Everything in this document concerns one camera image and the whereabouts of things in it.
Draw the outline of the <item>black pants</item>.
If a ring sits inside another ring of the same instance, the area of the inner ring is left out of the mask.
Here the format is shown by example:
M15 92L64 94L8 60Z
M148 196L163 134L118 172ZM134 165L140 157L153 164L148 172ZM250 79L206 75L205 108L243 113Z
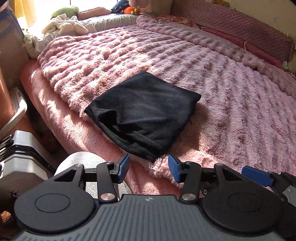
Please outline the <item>black pants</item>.
M104 92L84 112L121 149L153 163L170 149L200 99L142 72Z

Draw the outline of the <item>pink fluffy blanket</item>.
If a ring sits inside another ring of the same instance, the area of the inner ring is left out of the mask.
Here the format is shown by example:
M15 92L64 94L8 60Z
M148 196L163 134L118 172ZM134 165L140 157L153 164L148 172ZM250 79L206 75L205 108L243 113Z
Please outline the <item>pink fluffy blanket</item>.
M295 78L227 40L141 16L59 37L38 61L98 137L155 176L171 176L169 155L295 173Z

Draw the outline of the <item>grey storage box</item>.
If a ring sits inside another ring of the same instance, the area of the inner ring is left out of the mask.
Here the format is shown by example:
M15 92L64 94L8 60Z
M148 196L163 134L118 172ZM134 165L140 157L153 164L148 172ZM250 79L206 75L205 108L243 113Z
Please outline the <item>grey storage box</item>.
M17 130L1 140L1 205L51 178L52 156L29 132Z

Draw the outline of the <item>red pillow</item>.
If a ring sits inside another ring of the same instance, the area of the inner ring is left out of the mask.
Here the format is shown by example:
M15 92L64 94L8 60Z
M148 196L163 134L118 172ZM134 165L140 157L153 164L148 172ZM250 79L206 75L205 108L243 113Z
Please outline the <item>red pillow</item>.
M232 42L233 44L239 46L240 48L243 48L244 50L254 54L259 59L264 60L265 62L267 62L273 66L276 66L277 68L282 69L282 62L280 60L277 60L276 58L274 58L270 54L264 52L263 50L259 49L258 47L256 47L253 44L243 41L242 39L240 39L238 37L234 37L234 36L219 32L219 31L211 29L211 28L201 27L201 29L205 32L208 32L208 33L217 35L223 39L226 39L229 42Z

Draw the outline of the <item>white crumpled cloth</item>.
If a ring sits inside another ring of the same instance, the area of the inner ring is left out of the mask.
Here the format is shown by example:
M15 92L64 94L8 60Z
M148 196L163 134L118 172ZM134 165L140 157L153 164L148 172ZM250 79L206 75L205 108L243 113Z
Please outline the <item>white crumpled cloth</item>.
M68 18L66 14L58 15L49 21L40 33L27 33L22 47L32 59L37 59L49 42L61 36L81 36L96 33L92 23L78 20L76 16Z

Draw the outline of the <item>quilted pink headboard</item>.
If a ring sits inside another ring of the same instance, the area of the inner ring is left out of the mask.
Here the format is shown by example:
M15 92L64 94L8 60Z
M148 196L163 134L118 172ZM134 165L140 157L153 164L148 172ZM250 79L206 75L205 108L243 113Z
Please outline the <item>quilted pink headboard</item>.
M240 38L275 59L292 59L293 40L272 26L237 10L206 1L173 1L171 14Z

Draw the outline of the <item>orange plush toy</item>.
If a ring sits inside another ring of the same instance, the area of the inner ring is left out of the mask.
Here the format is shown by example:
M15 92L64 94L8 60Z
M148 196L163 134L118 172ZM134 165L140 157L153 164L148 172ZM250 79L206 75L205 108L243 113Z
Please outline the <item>orange plush toy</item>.
M133 7L133 6L128 6L127 8L125 8L123 10L124 14L128 14L128 15L134 15L137 16L141 13L141 9L138 7Z

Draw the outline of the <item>dark blue cloth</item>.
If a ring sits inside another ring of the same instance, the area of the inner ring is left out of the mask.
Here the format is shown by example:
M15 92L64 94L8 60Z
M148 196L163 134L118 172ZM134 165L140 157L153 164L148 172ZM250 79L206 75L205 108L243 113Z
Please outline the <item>dark blue cloth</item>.
M120 0L118 1L115 6L111 9L113 14L123 13L123 11L129 7L129 1L127 0Z

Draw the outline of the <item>green plush toy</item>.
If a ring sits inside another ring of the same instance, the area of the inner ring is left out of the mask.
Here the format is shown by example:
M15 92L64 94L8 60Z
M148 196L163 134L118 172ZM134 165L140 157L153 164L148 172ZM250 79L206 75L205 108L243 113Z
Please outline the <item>green plush toy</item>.
M78 13L79 8L77 8L76 6L64 7L53 12L51 18L55 18L63 14L65 14L68 18L71 18L72 16L78 15Z

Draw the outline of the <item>pink curtain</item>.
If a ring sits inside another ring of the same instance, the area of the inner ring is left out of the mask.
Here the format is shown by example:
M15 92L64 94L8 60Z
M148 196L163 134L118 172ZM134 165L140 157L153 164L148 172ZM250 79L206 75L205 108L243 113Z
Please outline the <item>pink curtain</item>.
M173 0L129 0L130 6L138 6L144 13L162 16L169 15Z

